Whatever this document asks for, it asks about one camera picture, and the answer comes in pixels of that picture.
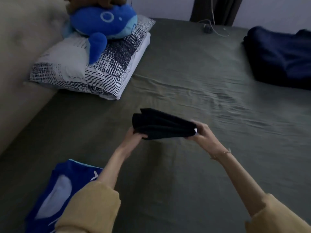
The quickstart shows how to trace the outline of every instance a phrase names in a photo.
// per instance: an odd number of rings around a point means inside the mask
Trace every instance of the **brown plush toy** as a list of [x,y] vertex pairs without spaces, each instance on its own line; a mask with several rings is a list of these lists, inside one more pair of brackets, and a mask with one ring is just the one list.
[[126,0],[67,0],[70,3],[66,5],[68,14],[74,13],[77,9],[87,6],[99,5],[105,9],[112,9],[113,5],[124,5]]

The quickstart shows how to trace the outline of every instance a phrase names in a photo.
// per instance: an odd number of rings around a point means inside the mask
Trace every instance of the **hand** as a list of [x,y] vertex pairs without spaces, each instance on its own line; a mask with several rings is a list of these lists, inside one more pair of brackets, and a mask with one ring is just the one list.
[[131,155],[133,149],[139,144],[142,138],[147,138],[145,134],[134,133],[133,127],[130,127],[125,134],[124,140],[119,145],[117,150],[124,156],[128,158]]
[[212,133],[208,125],[192,121],[196,124],[197,134],[191,137],[188,137],[188,140],[195,141],[199,144],[206,152],[209,153],[212,159],[219,160],[218,156],[228,150],[220,143],[220,141]]

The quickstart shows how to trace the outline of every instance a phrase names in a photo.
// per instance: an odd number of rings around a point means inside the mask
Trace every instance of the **headboard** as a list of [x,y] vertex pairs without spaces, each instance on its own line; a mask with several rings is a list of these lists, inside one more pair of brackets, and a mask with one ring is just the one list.
[[0,0],[0,154],[55,90],[25,82],[32,64],[61,40],[63,0]]

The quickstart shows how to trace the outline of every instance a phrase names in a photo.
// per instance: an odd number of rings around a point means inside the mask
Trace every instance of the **yellow sleeve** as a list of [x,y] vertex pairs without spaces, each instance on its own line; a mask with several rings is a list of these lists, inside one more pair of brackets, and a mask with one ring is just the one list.
[[273,195],[264,198],[266,207],[245,223],[247,233],[305,233],[311,227]]
[[72,197],[55,229],[59,233],[111,233],[120,204],[118,192],[91,181]]

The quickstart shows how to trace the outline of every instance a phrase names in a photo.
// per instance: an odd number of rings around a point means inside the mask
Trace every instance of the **curtain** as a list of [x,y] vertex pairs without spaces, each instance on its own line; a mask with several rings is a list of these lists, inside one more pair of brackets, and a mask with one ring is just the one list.
[[[215,23],[232,26],[242,0],[213,0]],[[194,0],[190,21],[212,21],[211,0]]]

